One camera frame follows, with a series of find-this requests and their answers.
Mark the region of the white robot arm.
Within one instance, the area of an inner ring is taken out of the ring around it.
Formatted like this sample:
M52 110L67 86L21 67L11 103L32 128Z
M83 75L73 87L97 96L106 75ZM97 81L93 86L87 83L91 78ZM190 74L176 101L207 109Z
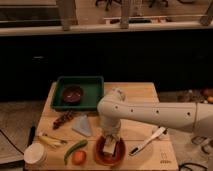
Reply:
M178 102L128 102L118 88L111 89L97 105L103 135L118 138L121 119L133 120L197 136L213 138L213 105Z

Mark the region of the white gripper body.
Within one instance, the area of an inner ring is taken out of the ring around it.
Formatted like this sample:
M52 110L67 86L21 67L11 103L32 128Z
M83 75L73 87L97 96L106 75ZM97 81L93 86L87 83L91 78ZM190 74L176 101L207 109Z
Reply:
M102 135L104 138L111 137L115 141L120 140L120 128L121 128L120 120L103 119L100 122L100 126L102 128Z

